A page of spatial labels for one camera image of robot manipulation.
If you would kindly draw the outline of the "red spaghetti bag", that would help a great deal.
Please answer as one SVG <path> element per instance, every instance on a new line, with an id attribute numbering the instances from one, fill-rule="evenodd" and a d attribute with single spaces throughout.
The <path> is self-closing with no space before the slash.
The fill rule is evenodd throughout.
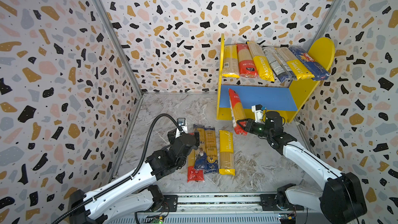
<path id="1" fill-rule="evenodd" d="M 204 182 L 204 172 L 202 170 L 196 170 L 194 168 L 195 151 L 196 150 L 193 149 L 187 158 L 187 163 L 188 163 L 187 182 L 190 182 L 190 181 Z"/>
<path id="2" fill-rule="evenodd" d="M 233 89 L 229 89 L 229 99 L 234 131 L 237 135 L 247 135 L 244 128 L 237 123 L 239 120 L 246 119 L 246 114 L 239 95 Z"/>
<path id="3" fill-rule="evenodd" d="M 258 72 L 252 59 L 248 45 L 236 44 L 236 46 L 240 76 L 245 78 L 257 78 Z"/>

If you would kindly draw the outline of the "blue Barilla spaghetti bag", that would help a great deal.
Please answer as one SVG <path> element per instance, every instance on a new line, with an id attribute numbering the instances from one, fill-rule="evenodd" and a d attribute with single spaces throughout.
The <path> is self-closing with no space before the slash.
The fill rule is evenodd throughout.
<path id="1" fill-rule="evenodd" d="M 314 75 L 313 81 L 322 81 L 329 78 L 330 73 L 315 61 L 302 47 L 290 46 L 288 48 L 302 64 Z"/>

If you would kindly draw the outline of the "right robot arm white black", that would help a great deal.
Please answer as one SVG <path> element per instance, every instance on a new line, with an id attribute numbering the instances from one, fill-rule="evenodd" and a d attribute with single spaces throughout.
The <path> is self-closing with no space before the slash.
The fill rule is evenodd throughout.
<path id="1" fill-rule="evenodd" d="M 255 118 L 235 120 L 244 132 L 265 139 L 271 148 L 293 161 L 319 186 L 287 184 L 277 189 L 275 205 L 289 211 L 295 205 L 322 213 L 332 224 L 347 224 L 368 212 L 361 182 L 353 173 L 343 173 L 307 150 L 295 137 L 284 131 L 284 118 L 275 111 Z"/>

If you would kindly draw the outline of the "yellow shelf with coloured boards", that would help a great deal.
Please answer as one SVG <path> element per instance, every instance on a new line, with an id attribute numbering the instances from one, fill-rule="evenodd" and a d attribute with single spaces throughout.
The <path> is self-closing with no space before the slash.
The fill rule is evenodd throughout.
<path id="1" fill-rule="evenodd" d="M 268 111 L 279 112 L 286 122 L 291 123 L 320 82 L 311 79 L 293 81 L 288 88 L 266 87 L 264 85 L 227 85 L 223 81 L 225 77 L 222 76 L 224 41 L 225 36 L 222 34 L 216 118 L 218 120 L 232 120 L 228 93 L 231 88 L 238 93 L 247 117 L 253 118 L 255 114 L 251 111 L 251 107 L 261 104 Z"/>

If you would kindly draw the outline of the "clear printed spaghetti bag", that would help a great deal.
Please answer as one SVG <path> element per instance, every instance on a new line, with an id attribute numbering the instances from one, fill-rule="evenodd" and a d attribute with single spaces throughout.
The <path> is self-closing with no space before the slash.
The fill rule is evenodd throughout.
<path id="1" fill-rule="evenodd" d="M 276 77 L 281 83 L 296 79 L 292 69 L 274 47 L 263 47 L 262 50 Z"/>

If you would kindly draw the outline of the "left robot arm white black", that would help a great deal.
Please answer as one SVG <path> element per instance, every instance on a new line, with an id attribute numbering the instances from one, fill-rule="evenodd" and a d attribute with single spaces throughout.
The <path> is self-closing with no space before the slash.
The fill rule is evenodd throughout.
<path id="1" fill-rule="evenodd" d="M 191 151 L 200 146 L 198 131 L 186 134 L 173 130 L 168 136 L 170 145 L 153 152 L 137 173 L 130 172 L 87 193 L 73 193 L 68 208 L 70 223 L 107 224 L 130 213 L 159 210 L 164 195 L 155 183 L 181 169 Z"/>

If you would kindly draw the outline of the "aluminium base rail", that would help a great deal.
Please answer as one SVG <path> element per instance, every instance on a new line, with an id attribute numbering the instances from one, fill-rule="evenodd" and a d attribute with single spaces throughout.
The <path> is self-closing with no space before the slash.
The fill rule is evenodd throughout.
<path id="1" fill-rule="evenodd" d="M 301 205 L 280 209 L 275 192 L 164 194 L 158 210 L 144 210 L 149 193 L 134 194 L 105 212 L 106 224 L 327 224 L 323 214 Z"/>

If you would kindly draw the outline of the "blue gold spaghetti bag left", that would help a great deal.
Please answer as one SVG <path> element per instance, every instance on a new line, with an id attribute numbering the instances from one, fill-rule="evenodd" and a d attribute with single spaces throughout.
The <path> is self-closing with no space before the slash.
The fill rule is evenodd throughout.
<path id="1" fill-rule="evenodd" d="M 207 153 L 206 153 L 206 147 L 205 147 L 205 128 L 202 125 L 194 124 L 194 133 L 199 134 L 199 148 L 195 151 L 195 164 L 194 168 L 196 170 L 202 170 L 202 171 L 207 171 L 208 170 L 208 165 L 207 165 Z"/>

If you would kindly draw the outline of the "blue gold spaghetti bag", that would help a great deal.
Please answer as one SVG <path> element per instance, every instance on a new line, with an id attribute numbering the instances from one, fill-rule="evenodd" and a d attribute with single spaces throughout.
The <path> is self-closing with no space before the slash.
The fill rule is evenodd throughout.
<path id="1" fill-rule="evenodd" d="M 206 147 L 205 147 L 205 128 L 202 125 L 194 124 L 194 133 L 199 134 L 199 148 L 195 151 L 195 164 L 194 168 L 196 170 L 202 170 L 202 171 L 207 171 L 208 170 L 208 165 L 207 165 L 207 153 L 206 153 Z"/>
<path id="2" fill-rule="evenodd" d="M 219 162 L 218 162 L 218 150 L 217 150 L 217 139 L 215 128 L 205 128 L 205 148 L 207 155 L 207 169 L 205 174 L 218 173 Z"/>

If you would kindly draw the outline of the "blue gold spaghetti bag right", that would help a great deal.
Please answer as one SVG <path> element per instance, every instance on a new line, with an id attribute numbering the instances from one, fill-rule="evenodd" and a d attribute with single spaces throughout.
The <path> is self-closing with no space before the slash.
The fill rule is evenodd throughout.
<path id="1" fill-rule="evenodd" d="M 205 174 L 218 173 L 219 162 L 218 162 L 218 150 L 217 150 L 217 139 L 215 128 L 205 128 L 205 148 L 207 155 L 207 169 Z"/>

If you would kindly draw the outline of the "yellow Pastatime spaghetti bag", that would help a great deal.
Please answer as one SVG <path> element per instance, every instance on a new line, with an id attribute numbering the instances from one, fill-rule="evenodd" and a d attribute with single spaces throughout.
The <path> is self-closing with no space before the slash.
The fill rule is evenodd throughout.
<path id="1" fill-rule="evenodd" d="M 312 79 L 315 77 L 287 47 L 276 48 L 275 50 L 292 70 L 296 80 Z"/>

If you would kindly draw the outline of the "yellow label spaghetti bag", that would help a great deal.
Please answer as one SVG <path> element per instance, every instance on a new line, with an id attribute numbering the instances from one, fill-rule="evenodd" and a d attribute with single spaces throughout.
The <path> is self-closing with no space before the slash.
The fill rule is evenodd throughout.
<path id="1" fill-rule="evenodd" d="M 239 78 L 239 66 L 238 66 L 238 55 L 237 45 L 226 45 L 224 47 L 224 57 L 222 63 L 222 76 Z"/>

